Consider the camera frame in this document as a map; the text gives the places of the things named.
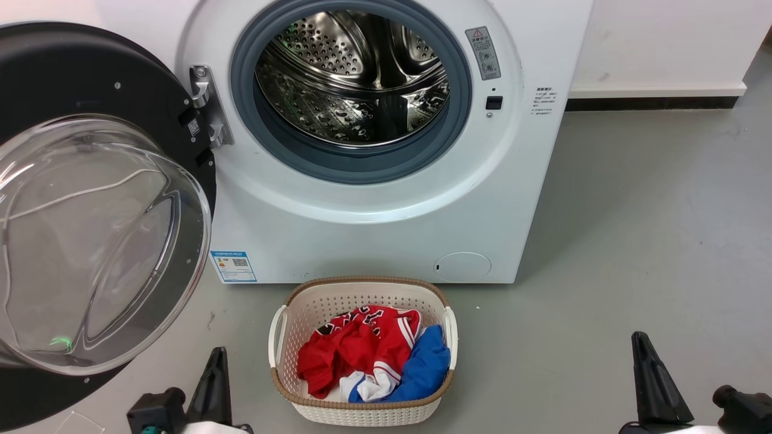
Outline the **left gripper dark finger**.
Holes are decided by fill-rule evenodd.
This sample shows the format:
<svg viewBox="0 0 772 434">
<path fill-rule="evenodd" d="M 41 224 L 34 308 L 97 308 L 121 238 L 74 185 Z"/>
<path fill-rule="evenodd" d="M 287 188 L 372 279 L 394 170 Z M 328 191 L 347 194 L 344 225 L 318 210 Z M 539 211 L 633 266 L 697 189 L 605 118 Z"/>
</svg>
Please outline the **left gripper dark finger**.
<svg viewBox="0 0 772 434">
<path fill-rule="evenodd" d="M 214 348 L 210 352 L 186 417 L 190 423 L 213 422 L 225 426 L 233 425 L 226 348 Z"/>
</svg>

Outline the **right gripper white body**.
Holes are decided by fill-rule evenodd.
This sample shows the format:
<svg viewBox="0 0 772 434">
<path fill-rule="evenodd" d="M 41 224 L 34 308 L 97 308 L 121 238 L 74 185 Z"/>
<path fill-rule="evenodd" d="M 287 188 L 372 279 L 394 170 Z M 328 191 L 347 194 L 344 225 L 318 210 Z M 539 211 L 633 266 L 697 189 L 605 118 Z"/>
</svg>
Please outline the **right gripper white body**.
<svg viewBox="0 0 772 434">
<path fill-rule="evenodd" d="M 724 434 L 724 431 L 718 426 L 642 425 L 631 422 L 622 426 L 618 434 Z"/>
</svg>

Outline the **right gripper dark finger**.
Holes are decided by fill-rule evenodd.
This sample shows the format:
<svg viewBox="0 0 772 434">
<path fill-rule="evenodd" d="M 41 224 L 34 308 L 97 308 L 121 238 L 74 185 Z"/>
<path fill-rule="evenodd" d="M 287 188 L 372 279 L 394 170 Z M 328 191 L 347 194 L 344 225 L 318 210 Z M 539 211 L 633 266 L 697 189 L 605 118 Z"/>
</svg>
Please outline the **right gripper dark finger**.
<svg viewBox="0 0 772 434">
<path fill-rule="evenodd" d="M 631 336 L 640 426 L 687 426 L 693 414 L 645 332 Z"/>
</svg>

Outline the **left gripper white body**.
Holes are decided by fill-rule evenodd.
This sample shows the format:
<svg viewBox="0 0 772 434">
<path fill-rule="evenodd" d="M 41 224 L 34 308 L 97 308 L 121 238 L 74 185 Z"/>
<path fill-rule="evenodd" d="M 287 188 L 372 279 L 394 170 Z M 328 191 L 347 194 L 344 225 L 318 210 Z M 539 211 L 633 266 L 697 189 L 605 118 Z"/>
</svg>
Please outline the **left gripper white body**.
<svg viewBox="0 0 772 434">
<path fill-rule="evenodd" d="M 216 422 L 188 423 L 182 430 L 183 434 L 252 434 L 254 431 L 249 425 L 223 425 Z"/>
</svg>

